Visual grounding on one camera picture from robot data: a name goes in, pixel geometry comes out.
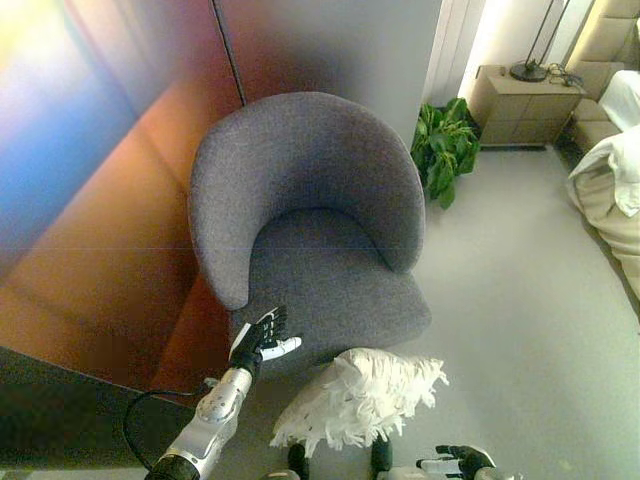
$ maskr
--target white bedding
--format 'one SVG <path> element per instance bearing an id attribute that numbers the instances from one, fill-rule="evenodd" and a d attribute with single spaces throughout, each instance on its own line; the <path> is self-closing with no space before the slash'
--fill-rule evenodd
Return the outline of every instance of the white bedding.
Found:
<path id="1" fill-rule="evenodd" d="M 598 143 L 571 172 L 567 187 L 640 299 L 640 125 Z"/>
<path id="2" fill-rule="evenodd" d="M 640 124 L 640 72 L 616 72 L 600 98 L 600 105 L 623 132 Z"/>
<path id="3" fill-rule="evenodd" d="M 593 147 L 569 175 L 569 195 L 577 204 L 575 178 L 591 169 L 601 159 L 613 172 L 614 198 L 618 208 L 627 217 L 640 211 L 640 125 L 607 137 Z"/>

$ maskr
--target green potted plant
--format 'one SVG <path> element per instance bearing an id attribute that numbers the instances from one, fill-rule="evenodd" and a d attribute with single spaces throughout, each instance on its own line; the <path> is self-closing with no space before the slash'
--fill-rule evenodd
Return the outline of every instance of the green potted plant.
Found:
<path id="1" fill-rule="evenodd" d="M 464 98 L 454 98 L 444 108 L 422 105 L 411 157 L 425 194 L 438 199 L 443 209 L 455 199 L 455 177 L 473 170 L 479 149 Z"/>

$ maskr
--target gray armchair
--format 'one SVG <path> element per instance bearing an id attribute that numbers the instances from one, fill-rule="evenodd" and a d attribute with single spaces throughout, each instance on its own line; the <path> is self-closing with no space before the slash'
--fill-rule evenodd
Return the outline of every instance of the gray armchair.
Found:
<path id="1" fill-rule="evenodd" d="M 200 145 L 190 209 L 231 336 L 284 304 L 289 334 L 303 337 L 263 378 L 393 345 L 430 321 L 409 272 L 425 229 L 417 170 L 398 135 L 355 103 L 291 93 L 229 115 Z"/>

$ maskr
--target nightstand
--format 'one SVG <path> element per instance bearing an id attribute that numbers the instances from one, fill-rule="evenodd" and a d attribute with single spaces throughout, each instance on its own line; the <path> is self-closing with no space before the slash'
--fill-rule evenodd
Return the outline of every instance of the nightstand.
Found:
<path id="1" fill-rule="evenodd" d="M 469 110 L 482 129 L 481 145 L 544 145 L 562 131 L 584 90 L 512 78 L 505 67 L 487 65 L 478 72 Z"/>

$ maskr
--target white pillow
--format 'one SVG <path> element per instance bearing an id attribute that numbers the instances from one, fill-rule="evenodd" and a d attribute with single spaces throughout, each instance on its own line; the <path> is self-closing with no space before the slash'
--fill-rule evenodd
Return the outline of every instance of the white pillow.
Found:
<path id="1" fill-rule="evenodd" d="M 441 360 L 402 358 L 383 350 L 354 348 L 338 355 L 282 412 L 272 447 L 304 442 L 311 457 L 323 438 L 335 450 L 368 447 L 413 417 L 422 402 L 435 406 L 433 384 L 449 384 Z"/>

